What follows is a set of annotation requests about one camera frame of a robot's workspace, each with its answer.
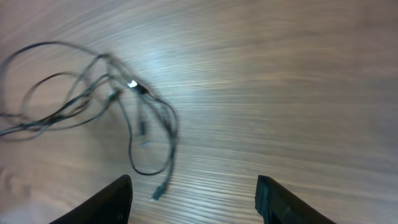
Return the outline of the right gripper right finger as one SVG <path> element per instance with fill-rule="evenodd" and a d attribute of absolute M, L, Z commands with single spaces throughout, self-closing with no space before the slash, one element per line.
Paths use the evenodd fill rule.
<path fill-rule="evenodd" d="M 257 178 L 255 209 L 268 224 L 335 224 L 271 177 Z"/>

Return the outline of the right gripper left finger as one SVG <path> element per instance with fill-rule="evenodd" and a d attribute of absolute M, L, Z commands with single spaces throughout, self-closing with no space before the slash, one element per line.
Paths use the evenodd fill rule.
<path fill-rule="evenodd" d="M 132 198 L 131 178 L 124 174 L 50 224 L 128 224 Z"/>

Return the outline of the black usb cable thick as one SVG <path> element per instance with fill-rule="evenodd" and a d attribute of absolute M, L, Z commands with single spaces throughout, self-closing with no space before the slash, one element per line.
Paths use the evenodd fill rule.
<path fill-rule="evenodd" d="M 6 58 L 3 63 L 1 64 L 1 76 L 5 76 L 5 74 L 8 71 L 8 66 L 12 63 L 12 61 L 19 56 L 20 54 L 23 54 L 24 52 L 27 52 L 29 50 L 32 50 L 36 47 L 40 46 L 45 46 L 45 45 L 62 45 L 69 47 L 71 49 L 79 50 L 81 52 L 84 52 L 86 54 L 92 55 L 93 59 L 92 61 L 84 68 L 84 70 L 81 73 L 74 73 L 76 74 L 77 77 L 73 85 L 71 86 L 69 92 L 67 95 L 69 95 L 69 100 L 72 99 L 71 95 L 75 91 L 76 86 L 80 82 L 86 82 L 87 81 L 87 75 L 89 74 L 90 70 L 95 66 L 97 61 L 99 60 L 104 60 L 106 64 L 106 69 L 107 72 L 105 74 L 109 74 L 116 78 L 116 80 L 113 80 L 111 82 L 108 82 L 111 87 L 114 86 L 115 82 L 118 82 L 120 85 L 127 87 L 130 89 L 126 84 L 131 82 L 132 80 L 138 82 L 137 80 L 133 79 L 132 75 L 129 73 L 128 69 L 126 66 L 123 65 L 122 62 L 119 60 L 116 60 L 112 55 L 110 54 L 101 54 L 99 52 L 96 52 L 94 50 L 91 50 L 89 48 L 86 48 L 84 46 L 80 46 L 74 43 L 70 42 L 63 42 L 63 41 L 48 41 L 48 42 L 39 42 L 36 44 L 28 45 L 27 47 L 24 47 L 22 49 L 19 49 L 18 51 L 14 52 L 8 58 Z M 129 131 L 129 142 L 128 142 L 128 156 L 129 156 L 129 162 L 132 167 L 132 169 L 140 174 L 140 175 L 145 175 L 145 176 L 153 176 L 153 175 L 158 175 L 162 173 L 163 171 L 167 171 L 166 178 L 164 181 L 157 187 L 157 189 L 154 191 L 152 194 L 151 200 L 152 201 L 158 201 L 161 196 L 165 193 L 167 190 L 167 187 L 169 186 L 169 183 L 171 181 L 173 172 L 174 172 L 174 165 L 175 165 L 175 153 L 177 151 L 177 145 L 178 145 L 178 131 L 179 131 L 179 120 L 177 116 L 177 112 L 175 109 L 168 104 L 166 101 L 162 100 L 161 98 L 155 96 L 152 94 L 150 90 L 148 90 L 148 94 L 146 95 L 138 95 L 137 92 L 133 91 L 130 89 L 132 92 L 134 92 L 137 97 L 138 97 L 138 103 L 137 103 L 137 120 L 140 124 L 140 130 L 143 131 L 145 130 L 145 122 L 143 118 L 143 113 L 141 111 L 142 105 L 145 104 L 150 108 L 150 110 L 153 112 L 154 116 L 157 118 L 159 121 L 159 124 L 164 128 L 164 131 L 167 135 L 167 139 L 169 140 L 169 146 L 170 146 L 170 152 L 168 154 L 168 157 L 165 161 L 165 164 L 163 167 L 155 172 L 148 173 L 148 172 L 141 172 L 139 171 L 135 165 L 134 165 L 134 159 L 132 157 L 132 142 L 133 142 L 133 133 L 132 133 L 132 125 L 129 120 L 129 116 L 127 115 L 127 112 L 124 108 L 124 105 L 121 103 L 120 96 L 119 100 L 115 101 L 122 113 L 123 117 L 126 121 L 127 128 Z M 74 106 L 69 107 L 67 110 L 65 110 L 65 113 L 70 112 L 71 110 L 74 109 L 74 107 L 77 107 L 80 103 L 76 103 Z M 5 114 L 12 114 L 12 113 L 2 113 L 1 116 L 5 118 L 19 118 L 20 122 L 19 123 L 24 123 L 26 121 L 22 120 L 21 117 L 17 116 L 5 116 Z"/>

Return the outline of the black usb cable thin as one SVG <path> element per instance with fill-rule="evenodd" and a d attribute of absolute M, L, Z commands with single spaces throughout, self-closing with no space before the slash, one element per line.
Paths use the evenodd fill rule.
<path fill-rule="evenodd" d="M 51 76 L 45 78 L 44 80 L 42 80 L 38 83 L 36 83 L 25 94 L 25 96 L 22 100 L 22 103 L 21 103 L 21 113 L 20 114 L 5 114 L 5 116 L 14 116 L 15 115 L 17 117 L 21 117 L 21 119 L 26 122 L 19 123 L 18 125 L 15 125 L 13 127 L 7 128 L 7 129 L 2 129 L 1 130 L 1 138 L 4 136 L 7 136 L 9 134 L 19 133 L 22 131 L 36 133 L 35 135 L 33 135 L 31 137 L 27 137 L 27 138 L 4 139 L 5 141 L 9 141 L 9 142 L 29 141 L 31 139 L 37 138 L 38 136 L 40 136 L 42 133 L 44 133 L 46 131 L 59 131 L 59 130 L 71 129 L 71 128 L 75 128 L 78 126 L 82 126 L 82 125 L 89 123 L 90 121 L 102 116 L 102 114 L 113 104 L 113 102 L 119 100 L 119 96 L 122 92 L 121 89 L 117 89 L 117 88 L 112 90 L 112 92 L 110 93 L 108 98 L 105 100 L 103 109 L 94 117 L 87 119 L 86 121 L 83 121 L 81 123 L 74 124 L 72 126 L 51 129 L 50 127 L 52 127 L 54 124 L 65 121 L 66 119 L 70 119 L 70 118 L 77 116 L 80 113 L 84 112 L 89 107 L 93 92 L 102 84 L 102 80 L 106 79 L 107 82 L 116 80 L 116 78 L 114 78 L 113 76 L 111 76 L 109 74 L 102 75 L 95 82 L 88 85 L 88 87 L 86 87 L 86 89 L 84 89 L 84 91 L 81 94 L 79 94 L 78 96 L 69 100 L 70 96 L 67 95 L 67 97 L 65 98 L 66 102 L 64 102 L 64 104 L 61 106 L 61 108 L 58 109 L 56 112 L 54 112 L 42 119 L 35 120 L 35 121 L 33 121 L 33 120 L 31 121 L 26 116 L 24 116 L 25 112 L 27 112 L 27 110 L 28 110 L 28 105 L 29 105 L 30 99 L 31 99 L 32 95 L 34 94 L 34 91 L 39 87 L 39 85 L 41 85 L 44 82 L 46 82 L 47 80 L 54 78 L 56 76 L 59 76 L 59 75 L 70 75 L 70 76 L 77 77 L 76 74 L 74 74 L 74 73 L 67 73 L 67 72 L 56 73 L 54 75 L 51 75 Z M 134 80 L 127 83 L 126 85 L 133 91 L 137 92 L 138 95 L 146 95 L 149 92 L 148 89 L 144 88 L 144 86 L 142 86 L 141 84 L 139 84 L 138 82 L 136 82 Z M 71 110 L 70 112 L 65 113 L 65 110 L 67 110 L 71 106 L 74 106 L 76 103 L 80 103 L 80 104 L 77 107 L 74 107 L 74 109 Z"/>

